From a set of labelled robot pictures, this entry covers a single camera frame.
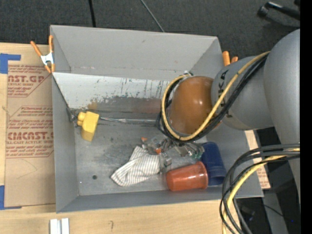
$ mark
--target cardboard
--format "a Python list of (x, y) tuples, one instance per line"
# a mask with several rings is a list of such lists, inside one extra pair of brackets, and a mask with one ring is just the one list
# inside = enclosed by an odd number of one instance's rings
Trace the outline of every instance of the cardboard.
[(21, 55), (8, 62), (4, 205), (54, 203), (51, 75), (30, 44), (1, 43), (0, 53)]

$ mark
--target black stand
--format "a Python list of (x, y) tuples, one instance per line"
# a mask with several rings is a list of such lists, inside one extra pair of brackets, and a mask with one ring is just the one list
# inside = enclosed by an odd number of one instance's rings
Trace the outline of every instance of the black stand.
[(95, 16), (94, 16), (92, 0), (88, 0), (88, 2), (89, 2), (89, 7), (90, 7), (92, 25), (93, 25), (94, 28), (96, 28), (96, 27), (97, 27), (97, 25), (96, 25), (96, 18), (95, 18)]
[(260, 7), (260, 9), (258, 10), (258, 15), (260, 17), (265, 17), (269, 12), (269, 9), (271, 8), (300, 21), (300, 0), (295, 0), (294, 4), (298, 6), (298, 10), (290, 9), (288, 7), (284, 7), (277, 3), (269, 1), (265, 5)]

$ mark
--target yellow plastic toy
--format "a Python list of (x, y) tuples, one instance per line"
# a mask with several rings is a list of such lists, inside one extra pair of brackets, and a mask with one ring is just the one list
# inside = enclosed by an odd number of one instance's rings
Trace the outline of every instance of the yellow plastic toy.
[(99, 115), (92, 112), (80, 112), (78, 114), (77, 125), (81, 126), (81, 137), (87, 141), (92, 141), (98, 125)]

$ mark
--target black cable bundle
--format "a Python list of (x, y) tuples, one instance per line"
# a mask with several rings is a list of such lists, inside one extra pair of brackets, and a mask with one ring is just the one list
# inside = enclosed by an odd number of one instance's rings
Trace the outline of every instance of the black cable bundle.
[[(223, 119), (223, 117), (226, 115), (226, 113), (228, 112), (228, 110), (230, 109), (230, 107), (233, 105), (234, 101), (236, 100), (236, 98), (238, 97), (238, 95), (240, 94), (240, 92), (242, 91), (242, 89), (246, 86), (246, 84), (248, 83), (248, 81), (260, 70), (260, 68), (262, 68), (265, 64), (265, 61), (267, 59), (268, 55), (265, 55), (263, 58), (259, 59), (258, 61), (254, 62), (252, 65), (250, 65), (250, 67), (247, 69), (247, 71), (245, 72), (245, 74), (243, 75), (242, 79), (240, 80), (240, 82), (238, 83), (238, 85), (236, 86), (235, 90), (233, 91), (232, 95), (230, 96), (230, 98), (228, 99), (228, 101), (224, 104), (222, 110), (220, 111), (220, 113), (214, 117), (209, 125), (201, 132), (201, 134), (197, 135), (196, 137), (187, 140), (187, 141), (182, 141), (180, 139), (175, 138), (174, 136), (172, 136), (169, 131), (166, 129), (163, 118), (161, 116), (162, 112), (159, 113), (159, 115), (157, 116), (156, 119), (156, 127), (168, 138), (170, 138), (172, 141), (177, 142), (177, 143), (187, 143), (187, 142), (193, 142), (195, 140), (198, 140), (200, 138), (202, 138), (203, 136), (207, 135), (214, 127), (216, 127), (217, 124), (219, 124), (219, 122)], [(176, 81), (172, 87), (170, 88), (170, 90), (167, 93), (167, 96), (165, 98), (165, 109), (167, 109), (170, 104), (171, 104), (171, 100), (169, 100), (169, 96), (170, 93), (172, 92), (172, 90), (179, 84), (179, 80)]]

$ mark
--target yellow cable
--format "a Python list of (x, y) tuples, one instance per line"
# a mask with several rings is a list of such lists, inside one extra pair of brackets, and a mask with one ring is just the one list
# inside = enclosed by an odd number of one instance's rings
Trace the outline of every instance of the yellow cable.
[(201, 126), (191, 135), (188, 136), (179, 136), (178, 134), (176, 134), (174, 132), (174, 130), (170, 127), (168, 120), (167, 120), (167, 116), (166, 116), (166, 109), (165, 109), (165, 101), (166, 101), (166, 96), (168, 93), (168, 90), (171, 88), (172, 84), (175, 83), (176, 81), (186, 77), (186, 75), (182, 75), (179, 76), (177, 78), (175, 78), (173, 81), (170, 82), (170, 84), (168, 85), (168, 87), (166, 88), (162, 101), (161, 101), (161, 112), (162, 112), (162, 118), (164, 120), (165, 126), (167, 128), (167, 130), (171, 133), (172, 136), (174, 136), (175, 138), (182, 140), (182, 141), (187, 141), (190, 140), (194, 137), (196, 137), (200, 132), (202, 132), (205, 127), (208, 125), (209, 121), (211, 120), (211, 118), (213, 117), (213, 115), (215, 114), (215, 112), (217, 111), (219, 105), (221, 104), (221, 102), (223, 101), (226, 93), (229, 91), (230, 87), (233, 85), (233, 83), (236, 81), (236, 79), (238, 78), (238, 76), (240, 76), (250, 65), (252, 65), (254, 62), (258, 61), (259, 59), (261, 59), (262, 57), (264, 57), (266, 54), (268, 54), (268, 52), (265, 52), (259, 56), (256, 56), (255, 58), (253, 58), (252, 60), (250, 60), (249, 62), (247, 62), (230, 80), (230, 82), (228, 83), (228, 85), (226, 86), (226, 88), (224, 89), (223, 93), (221, 94), (221, 96), (219, 97), (218, 101), (216, 102), (216, 104), (214, 105), (213, 109), (211, 110), (211, 112), (209, 113), (209, 115), (207, 116), (207, 118), (205, 119), (205, 121), (201, 124)]
[[(285, 157), (285, 155), (283, 155), (283, 156), (271, 156), (271, 157), (268, 157), (268, 158), (264, 159), (263, 161), (275, 160), (275, 159), (279, 159), (279, 158), (282, 158), (282, 157)], [(231, 193), (230, 193), (230, 195), (229, 195), (229, 197), (227, 199), (227, 202), (226, 202), (229, 208), (231, 207), (231, 202), (232, 202), (234, 196), (236, 195), (238, 189), (242, 186), (242, 184), (246, 181), (246, 179), (248, 179), (251, 174), (253, 174), (258, 168), (260, 168), (261, 166), (264, 166), (265, 164), (267, 164), (267, 162), (261, 163), (261, 164), (258, 164), (258, 165), (255, 165), (255, 166), (251, 167), (245, 173), (245, 175), (237, 182), (237, 184), (235, 185), (235, 187), (231, 191)], [(226, 215), (226, 211), (223, 210), (223, 217), (224, 217), (225, 220), (226, 220), (226, 216), (227, 216)], [(226, 234), (226, 226), (225, 226), (224, 223), (222, 223), (222, 233)]]

